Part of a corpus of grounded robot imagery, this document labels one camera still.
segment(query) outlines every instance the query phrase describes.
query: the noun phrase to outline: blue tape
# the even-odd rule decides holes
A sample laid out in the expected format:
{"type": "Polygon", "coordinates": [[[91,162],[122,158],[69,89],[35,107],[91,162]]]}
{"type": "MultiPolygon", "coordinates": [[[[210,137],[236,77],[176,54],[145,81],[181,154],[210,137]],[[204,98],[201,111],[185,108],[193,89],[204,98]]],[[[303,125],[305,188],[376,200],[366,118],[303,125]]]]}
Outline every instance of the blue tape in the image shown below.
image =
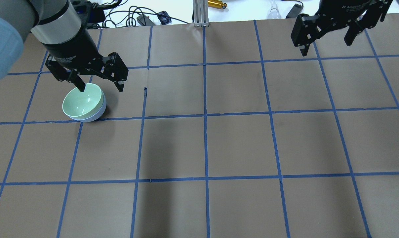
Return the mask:
{"type": "Polygon", "coordinates": [[[19,125],[21,122],[0,122],[0,125],[19,125]]]}
{"type": "Polygon", "coordinates": [[[278,149],[277,149],[277,140],[276,140],[276,135],[275,135],[275,131],[274,131],[273,115],[272,115],[271,104],[270,104],[270,99],[269,99],[269,95],[268,95],[267,78],[265,75],[264,60],[263,60],[263,56],[262,56],[262,48],[261,48],[261,42],[259,39],[259,33],[258,33],[258,27],[257,27],[256,20],[254,20],[254,27],[255,27],[255,33],[257,35],[259,56],[261,59],[261,69],[262,69],[262,77],[264,80],[265,96],[267,99],[268,111],[270,112],[269,117],[270,117],[271,134],[272,134],[272,138],[273,138],[273,146],[274,146],[274,152],[275,152],[275,156],[276,156],[277,173],[278,173],[278,178],[280,181],[279,182],[280,195],[281,195],[281,203],[282,203],[282,208],[283,208],[284,223],[285,223],[285,227],[286,227],[286,235],[287,235],[287,238],[290,238],[289,221],[288,221],[287,210],[286,210],[286,200],[284,197],[283,177],[282,177],[281,168],[280,168],[280,160],[279,160],[278,149]]]}
{"type": "Polygon", "coordinates": [[[8,73],[7,75],[39,74],[39,72],[8,73]]]}
{"type": "Polygon", "coordinates": [[[148,59],[146,60],[146,68],[147,69],[149,69],[149,59],[151,58],[151,43],[152,43],[152,26],[149,30],[148,59]]]}
{"type": "MultiPolygon", "coordinates": [[[[208,135],[207,135],[207,45],[205,40],[205,27],[202,27],[202,55],[203,55],[203,81],[204,81],[204,164],[205,177],[208,178],[208,135]]],[[[205,180],[205,210],[207,222],[207,238],[210,238],[210,190],[208,180],[205,180]]]]}
{"type": "Polygon", "coordinates": [[[313,174],[313,175],[283,175],[283,178],[329,178],[329,177],[347,177],[351,176],[347,174],[313,174]]]}
{"type": "MultiPolygon", "coordinates": [[[[394,172],[363,172],[354,173],[354,176],[386,176],[399,175],[399,171],[394,172]]],[[[303,174],[303,175],[283,175],[283,178],[331,178],[349,177],[350,173],[342,174],[303,174]]],[[[108,183],[136,183],[136,182],[180,182],[180,181],[206,181],[206,180],[241,180],[241,179],[278,179],[278,175],[246,175],[246,176],[211,176],[211,177],[187,177],[187,178],[163,178],[163,179],[117,179],[117,180],[81,180],[70,181],[70,184],[108,184],[108,183]]],[[[67,181],[45,181],[45,182],[6,182],[5,186],[17,185],[60,185],[67,184],[67,181]]]]}
{"type": "MultiPolygon", "coordinates": [[[[138,163],[136,165],[136,181],[139,181],[140,158],[142,153],[142,140],[143,140],[143,126],[145,124],[145,109],[146,109],[147,88],[143,92],[143,106],[142,106],[142,122],[140,124],[139,148],[138,148],[138,163]]],[[[135,231],[135,217],[136,217],[136,203],[138,200],[138,186],[139,182],[135,182],[135,192],[133,195],[133,209],[132,209],[132,224],[130,228],[130,238],[133,238],[135,231]]]]}
{"type": "Polygon", "coordinates": [[[361,197],[359,195],[358,187],[357,187],[357,184],[356,184],[356,181],[355,181],[355,176],[354,176],[354,172],[353,172],[352,165],[351,165],[351,160],[349,159],[348,149],[346,148],[346,143],[345,143],[345,139],[343,137],[342,128],[340,126],[339,118],[337,116],[336,107],[335,107],[335,104],[333,102],[333,97],[331,95],[330,87],[329,87],[329,84],[328,84],[328,81],[327,81],[327,78],[326,78],[326,74],[324,72],[323,64],[322,64],[321,59],[320,59],[320,54],[318,53],[317,45],[315,44],[315,42],[313,44],[314,44],[315,52],[317,54],[317,58],[319,59],[318,63],[320,65],[320,69],[321,69],[321,73],[323,75],[324,83],[326,85],[327,93],[328,93],[329,98],[330,98],[330,103],[331,103],[332,108],[333,108],[334,117],[335,117],[335,120],[336,120],[337,128],[339,130],[340,139],[341,139],[342,145],[343,145],[343,150],[344,150],[345,156],[346,156],[346,162],[348,163],[349,173],[351,174],[352,183],[353,183],[355,194],[356,194],[356,197],[357,197],[359,210],[361,212],[361,217],[362,217],[362,220],[364,222],[364,228],[365,228],[365,231],[367,233],[367,238],[371,238],[370,229],[368,228],[367,218],[365,217],[364,208],[362,206],[361,197]]]}
{"type": "Polygon", "coordinates": [[[70,189],[71,177],[73,176],[74,163],[76,161],[77,149],[79,148],[79,141],[80,141],[80,136],[82,134],[82,129],[83,129],[83,122],[81,122],[79,126],[79,132],[77,134],[76,145],[74,146],[74,153],[73,153],[73,158],[71,160],[70,171],[68,172],[68,179],[66,182],[66,192],[64,193],[64,200],[60,213],[59,227],[57,229],[57,236],[56,236],[57,238],[60,237],[61,233],[61,226],[63,224],[64,211],[66,210],[66,203],[68,198],[68,190],[70,189]]]}

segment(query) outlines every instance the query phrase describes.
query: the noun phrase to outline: cable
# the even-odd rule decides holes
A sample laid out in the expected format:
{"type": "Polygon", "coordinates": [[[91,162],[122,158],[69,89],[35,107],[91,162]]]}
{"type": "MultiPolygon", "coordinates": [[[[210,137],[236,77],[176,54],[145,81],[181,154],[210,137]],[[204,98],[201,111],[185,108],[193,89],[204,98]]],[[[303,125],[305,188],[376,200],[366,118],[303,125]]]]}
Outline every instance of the cable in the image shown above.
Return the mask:
{"type": "Polygon", "coordinates": [[[299,0],[282,0],[284,2],[298,2],[300,3],[302,6],[304,6],[303,2],[299,1],[299,0]]]}
{"type": "Polygon", "coordinates": [[[113,9],[118,7],[121,4],[122,0],[117,0],[115,3],[110,4],[110,5],[98,5],[98,9],[103,9],[103,10],[107,10],[107,9],[113,9]]]}
{"type": "Polygon", "coordinates": [[[112,1],[111,1],[111,2],[109,2],[109,3],[103,3],[103,4],[100,4],[100,6],[101,6],[101,5],[112,4],[114,1],[115,1],[115,0],[112,0],[112,1]]]}
{"type": "MultiPolygon", "coordinates": [[[[102,23],[101,28],[109,28],[109,27],[106,26],[106,23],[108,23],[108,22],[111,22],[111,23],[114,25],[115,28],[136,26],[136,19],[135,19],[135,17],[134,17],[134,14],[135,14],[135,13],[138,14],[138,15],[147,14],[147,15],[156,15],[156,16],[160,16],[160,17],[161,17],[161,16],[167,17],[166,15],[158,14],[158,13],[155,12],[154,10],[149,9],[149,8],[146,8],[146,7],[130,6],[130,8],[129,8],[128,11],[126,11],[126,10],[120,10],[120,11],[109,12],[109,13],[105,16],[105,18],[108,18],[108,17],[109,17],[110,19],[109,19],[109,20],[105,20],[105,21],[102,23]],[[143,12],[142,9],[149,10],[149,11],[151,11],[151,12],[153,12],[153,13],[143,12]],[[125,16],[120,22],[115,23],[115,22],[111,19],[111,15],[114,14],[114,13],[118,13],[118,12],[127,12],[127,16],[125,16]],[[122,23],[124,20],[126,20],[125,26],[120,26],[120,27],[118,27],[117,25],[120,24],[120,23],[122,23]]],[[[180,20],[180,19],[177,19],[177,18],[172,18],[172,17],[168,17],[168,18],[171,18],[171,19],[174,19],[174,20],[177,20],[177,21],[180,21],[180,22],[189,24],[188,22],[183,21],[183,20],[180,20]]]]}

